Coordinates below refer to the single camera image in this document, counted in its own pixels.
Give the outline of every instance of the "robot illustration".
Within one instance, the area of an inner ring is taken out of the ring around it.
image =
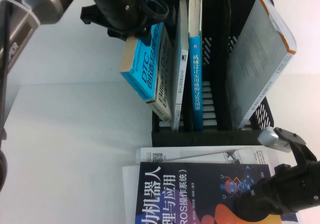
[[[229,176],[220,175],[221,179],[227,179],[224,184],[220,185],[220,189],[225,190],[228,193],[228,197],[240,196],[241,193],[250,190],[250,186],[256,182],[250,167],[247,166],[245,170],[243,178],[235,177],[231,179]]]

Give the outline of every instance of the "black book organizer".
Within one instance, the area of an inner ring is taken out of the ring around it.
[[[164,0],[179,7],[180,0]],[[226,99],[227,59],[240,35],[255,0],[202,0],[202,81],[203,111],[210,113],[204,119],[204,131],[193,130],[191,75],[188,63],[184,86],[181,125],[178,133],[164,126],[152,114],[153,147],[259,145],[257,137],[266,126],[273,127],[273,117],[265,98],[242,131],[233,131]],[[175,38],[175,30],[168,30]]]

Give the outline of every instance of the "qr code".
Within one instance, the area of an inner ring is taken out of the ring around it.
[[[152,153],[152,161],[153,162],[162,162],[164,154],[163,153]]]

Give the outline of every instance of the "white wall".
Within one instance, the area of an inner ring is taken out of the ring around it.
[[[80,20],[81,7],[92,4],[75,0],[59,23],[36,30],[8,75],[6,117],[23,85],[124,81],[118,69],[125,43]]]
[[[298,52],[284,74],[320,74],[320,0],[274,0],[292,30]],[[118,73],[124,42],[111,39],[107,30],[86,26],[82,6],[92,0],[75,0],[62,20],[41,26],[9,73],[6,114],[21,85],[123,81]]]
[[[297,42],[297,53],[284,74],[320,74],[320,0],[274,0]]]

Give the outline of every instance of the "stack of books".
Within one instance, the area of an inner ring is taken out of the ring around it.
[[[233,200],[274,175],[279,160],[275,150],[264,146],[242,148],[137,150],[139,165],[122,168],[127,224],[251,223],[233,214]],[[269,215],[259,223],[297,224],[298,218]]]
[[[206,56],[202,44],[207,39],[202,40],[202,1],[180,0],[174,42],[164,23],[152,26],[150,46],[128,37],[119,69],[158,115],[160,126],[172,131],[179,131],[184,124],[181,111],[187,73],[193,130],[218,124],[215,113],[207,111],[208,106],[213,107],[211,84],[203,81],[202,60]],[[231,43],[226,80],[221,86],[226,86],[233,129],[243,129],[293,58],[297,45],[270,0],[256,0],[240,36]]]

